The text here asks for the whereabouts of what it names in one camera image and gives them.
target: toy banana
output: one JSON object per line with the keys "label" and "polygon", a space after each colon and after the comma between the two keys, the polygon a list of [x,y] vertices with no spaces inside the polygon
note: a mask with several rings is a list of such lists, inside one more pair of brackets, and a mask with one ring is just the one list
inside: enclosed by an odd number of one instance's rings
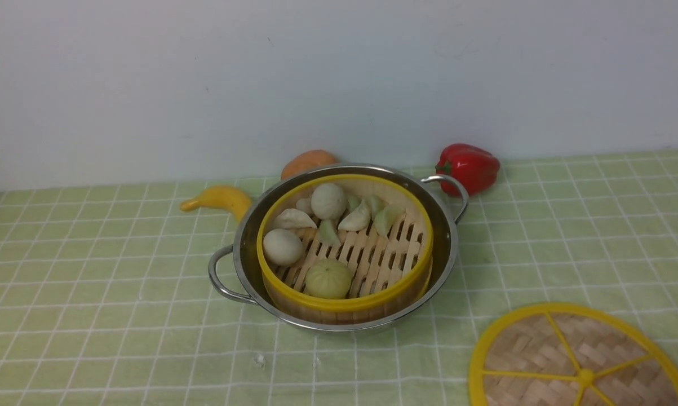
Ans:
{"label": "toy banana", "polygon": [[239,222],[251,204],[251,198],[240,188],[217,185],[206,188],[195,198],[181,203],[181,210],[192,211],[198,208],[227,210]]}

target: metal handle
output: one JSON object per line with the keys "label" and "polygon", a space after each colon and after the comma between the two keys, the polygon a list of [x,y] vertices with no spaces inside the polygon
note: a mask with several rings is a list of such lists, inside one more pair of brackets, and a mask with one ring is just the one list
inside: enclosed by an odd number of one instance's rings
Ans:
{"label": "metal handle", "polygon": [[457,218],[454,219],[454,223],[458,224],[460,219],[462,219],[462,216],[464,216],[465,211],[467,211],[467,206],[469,205],[469,193],[467,192],[467,188],[465,188],[464,185],[462,185],[455,178],[440,173],[437,173],[436,175],[427,176],[426,178],[423,178],[421,182],[422,183],[449,182],[452,185],[454,185],[454,187],[457,188],[457,190],[459,190],[459,193],[462,195],[462,208],[460,209]]}
{"label": "metal handle", "polygon": [[241,293],[236,293],[229,288],[226,288],[220,280],[218,280],[218,275],[216,275],[216,265],[218,260],[222,257],[227,256],[228,254],[233,254],[233,244],[230,246],[225,246],[222,249],[216,251],[208,262],[208,277],[211,280],[211,285],[218,290],[224,298],[231,299],[240,303],[255,304],[258,303],[251,298],[249,295],[242,295]]}

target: yellow spoke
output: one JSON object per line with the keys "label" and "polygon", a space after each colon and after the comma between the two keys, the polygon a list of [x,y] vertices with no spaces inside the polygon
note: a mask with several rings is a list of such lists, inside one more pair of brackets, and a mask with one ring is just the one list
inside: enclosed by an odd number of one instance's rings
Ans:
{"label": "yellow spoke", "polygon": [[557,381],[571,381],[576,382],[576,376],[570,375],[550,375],[548,373],[534,373],[534,372],[515,372],[514,370],[483,370],[481,373],[484,375],[494,375],[494,376],[514,376],[516,378],[535,378],[535,379],[546,379],[546,380],[557,380]]}
{"label": "yellow spoke", "polygon": [[607,406],[616,406],[616,404],[614,404],[614,402],[611,399],[607,398],[607,396],[604,395],[604,393],[602,393],[601,390],[598,390],[596,386],[592,385],[590,386],[590,388],[592,388],[594,393],[596,393],[597,396],[599,396],[599,398],[602,399],[604,403],[607,404]]}
{"label": "yellow spoke", "polygon": [[579,370],[581,370],[582,368],[580,367],[579,362],[577,361],[577,358],[575,358],[574,353],[571,351],[571,347],[569,346],[569,343],[566,341],[566,338],[564,337],[564,335],[560,331],[560,327],[557,326],[557,323],[555,323],[552,316],[550,316],[550,312],[546,312],[546,313],[544,313],[544,315],[547,316],[547,321],[550,322],[550,324],[552,324],[552,329],[555,330],[555,334],[557,334],[557,336],[560,337],[560,341],[565,346],[566,355],[571,360],[571,364],[574,365],[575,370],[577,372],[579,372]]}
{"label": "yellow spoke", "polygon": [[651,359],[651,358],[653,358],[653,357],[654,357],[654,355],[652,355],[652,354],[647,354],[647,355],[644,355],[644,356],[642,356],[642,357],[635,358],[635,359],[633,359],[633,360],[631,360],[631,361],[628,361],[628,362],[625,362],[625,363],[620,363],[619,365],[615,365],[614,367],[607,368],[607,369],[605,369],[605,370],[602,370],[602,372],[598,372],[597,375],[596,375],[596,379],[599,379],[599,378],[601,378],[602,376],[607,376],[607,375],[609,375],[610,373],[615,373],[615,372],[617,372],[617,371],[620,370],[620,369],[624,369],[624,368],[627,368],[627,367],[631,367],[632,365],[636,365],[636,364],[638,364],[638,363],[643,363],[643,362],[645,362],[646,360],[649,360],[649,359]]}
{"label": "yellow spoke", "polygon": [[587,386],[580,386],[579,393],[577,394],[577,400],[574,401],[574,406],[580,406],[582,403],[582,398],[584,397],[584,391],[587,390]]}

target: stainless steel pot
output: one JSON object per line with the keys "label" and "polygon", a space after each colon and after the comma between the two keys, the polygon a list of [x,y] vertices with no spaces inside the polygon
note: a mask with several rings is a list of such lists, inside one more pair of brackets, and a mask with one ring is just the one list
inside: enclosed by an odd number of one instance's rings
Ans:
{"label": "stainless steel pot", "polygon": [[[290,316],[277,309],[269,298],[264,281],[262,279],[261,267],[259,267],[258,254],[256,252],[256,238],[259,233],[259,224],[266,215],[267,211],[274,202],[280,197],[290,192],[293,188],[316,178],[328,175],[339,174],[362,174],[372,175],[395,182],[413,193],[422,205],[427,209],[434,229],[434,247],[432,250],[433,267],[429,288],[418,301],[413,305],[404,308],[391,316],[386,316],[375,321],[368,321],[362,324],[317,324],[310,321],[304,321]],[[455,185],[462,194],[462,208],[458,215],[453,218],[449,208],[436,198],[427,187],[431,182],[450,182]],[[251,208],[243,216],[238,229],[236,230],[236,239],[233,245],[223,247],[213,254],[208,265],[208,275],[213,286],[218,292],[226,298],[241,303],[258,305],[277,316],[279,319],[292,324],[293,326],[309,329],[315,332],[367,332],[384,329],[403,319],[411,312],[418,309],[437,293],[451,273],[454,262],[458,254],[458,234],[457,223],[467,210],[468,193],[463,185],[457,180],[447,175],[431,175],[416,180],[406,173],[400,172],[390,167],[364,164],[337,164],[321,167],[310,172],[301,173],[295,177],[288,178],[284,182],[264,192]],[[233,264],[236,268],[238,279],[246,290],[247,294],[233,292],[226,288],[216,275],[216,264],[222,257],[233,254]]]}

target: pepper stem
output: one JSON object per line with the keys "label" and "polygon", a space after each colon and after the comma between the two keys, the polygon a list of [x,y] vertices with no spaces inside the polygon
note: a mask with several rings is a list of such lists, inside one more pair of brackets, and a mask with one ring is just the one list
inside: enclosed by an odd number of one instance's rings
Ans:
{"label": "pepper stem", "polygon": [[446,161],[444,165],[436,165],[434,169],[441,170],[444,173],[451,173],[451,163]]}

